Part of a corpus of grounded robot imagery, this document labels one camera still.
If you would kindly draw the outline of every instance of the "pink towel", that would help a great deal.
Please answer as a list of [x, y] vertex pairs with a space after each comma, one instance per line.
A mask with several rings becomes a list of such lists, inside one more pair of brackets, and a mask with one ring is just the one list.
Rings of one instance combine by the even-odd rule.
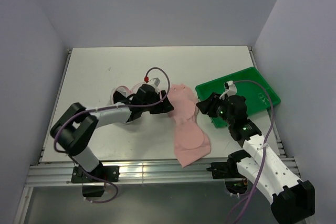
[[182, 167], [185, 167], [210, 153], [210, 141], [196, 123], [197, 97], [193, 91], [186, 85], [174, 84], [168, 99], [174, 106], [174, 111], [169, 115], [176, 122], [174, 153]]

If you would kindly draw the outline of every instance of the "metal frame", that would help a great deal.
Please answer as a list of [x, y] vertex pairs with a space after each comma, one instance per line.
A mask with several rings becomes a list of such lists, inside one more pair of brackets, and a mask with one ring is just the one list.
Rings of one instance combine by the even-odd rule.
[[[253, 52], [249, 47], [249, 52], [254, 66], [256, 67]], [[57, 93], [57, 98], [51, 120], [48, 125], [50, 131], [52, 118], [55, 114], [61, 88], [64, 82], [68, 63], [72, 50], [69, 50], [67, 62], [62, 75], [61, 85]], [[282, 142], [279, 138], [278, 131], [274, 125], [274, 132], [280, 152], [280, 158], [285, 165], [296, 175], [300, 176], [294, 158], [286, 156]], [[47, 136], [40, 155], [40, 161], [47, 143]], [[225, 162], [226, 158], [205, 158], [193, 163], [192, 165], [182, 168], [177, 160], [159, 160], [159, 161], [129, 161], [129, 162], [103, 162], [104, 165], [120, 166], [119, 181], [115, 184], [158, 184], [158, 183], [191, 183], [191, 182], [211, 182], [212, 174], [206, 170], [210, 167], [211, 162]], [[32, 197], [34, 187], [47, 186], [82, 186], [82, 184], [72, 184], [71, 176], [74, 164], [72, 162], [63, 163], [42, 163], [29, 168], [25, 187], [17, 209], [14, 224], [23, 224]], [[87, 183], [86, 185], [101, 185], [102, 183]]]

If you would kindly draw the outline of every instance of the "green plastic tray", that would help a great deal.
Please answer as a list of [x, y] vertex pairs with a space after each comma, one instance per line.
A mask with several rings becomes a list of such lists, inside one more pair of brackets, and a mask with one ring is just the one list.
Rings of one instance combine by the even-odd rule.
[[[258, 82], [267, 90], [269, 96], [271, 97], [273, 105], [277, 105], [280, 103], [280, 98], [278, 97], [278, 95], [274, 92], [274, 90], [269, 86], [266, 80], [254, 67], [229, 74], [228, 76], [224, 76], [216, 80], [206, 82], [204, 84], [200, 84], [196, 86], [195, 89], [198, 98], [201, 101], [204, 101], [212, 94], [212, 92], [222, 94], [224, 92], [224, 82], [239, 80], [252, 80]], [[237, 83], [236, 87], [238, 91], [237, 95], [242, 95], [246, 98], [245, 103], [247, 105], [248, 115], [255, 114], [270, 107], [268, 99], [265, 96], [261, 87], [248, 82]], [[216, 128], [227, 126], [226, 122], [224, 122], [220, 118], [211, 118], [211, 120], [213, 121]]]

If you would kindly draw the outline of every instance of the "white table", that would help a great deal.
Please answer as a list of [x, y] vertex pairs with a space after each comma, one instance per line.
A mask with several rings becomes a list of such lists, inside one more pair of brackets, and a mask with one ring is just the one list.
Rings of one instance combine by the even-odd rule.
[[[163, 68], [172, 84], [183, 83], [195, 90], [198, 84], [251, 67], [253, 62], [246, 46], [74, 48], [52, 125], [74, 102], [84, 106], [107, 105], [114, 87], [131, 88], [143, 81], [146, 71], [154, 66]], [[165, 77], [159, 71], [152, 71], [149, 77], [159, 77], [160, 88], [166, 89]], [[250, 119], [264, 134], [267, 132], [270, 119], [266, 110]], [[200, 113], [197, 122], [211, 142], [212, 151], [206, 157], [227, 157], [240, 149], [227, 128], [216, 129], [210, 118]], [[173, 159], [174, 129], [175, 123], [167, 114], [144, 113], [129, 125], [97, 129], [89, 146], [102, 161]], [[47, 136], [42, 162], [69, 161], [66, 155], [54, 151], [53, 141]], [[268, 143], [279, 154], [273, 132]]]

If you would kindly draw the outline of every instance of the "white wall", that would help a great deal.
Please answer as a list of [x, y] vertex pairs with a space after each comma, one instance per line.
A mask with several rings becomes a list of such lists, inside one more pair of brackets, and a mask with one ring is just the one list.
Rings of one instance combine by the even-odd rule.
[[66, 51], [35, 0], [0, 0], [0, 223], [39, 158]]
[[316, 189], [318, 223], [336, 219], [335, 0], [277, 0], [254, 47], [281, 97], [276, 123], [285, 149]]
[[276, 0], [38, 0], [69, 47], [253, 45]]

